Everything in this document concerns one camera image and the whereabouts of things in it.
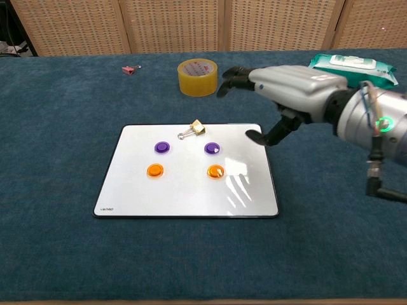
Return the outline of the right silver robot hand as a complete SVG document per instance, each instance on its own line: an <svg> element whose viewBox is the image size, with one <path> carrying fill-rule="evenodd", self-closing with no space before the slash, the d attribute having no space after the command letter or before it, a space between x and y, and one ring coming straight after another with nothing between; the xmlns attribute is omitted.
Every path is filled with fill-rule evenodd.
<svg viewBox="0 0 407 305"><path fill-rule="evenodd" d="M277 145L303 123L325 122L330 96L348 89L345 77L302 65L232 67L223 78L218 98L236 88L256 92L277 105L281 119L268 133L245 133L261 146Z"/></svg>

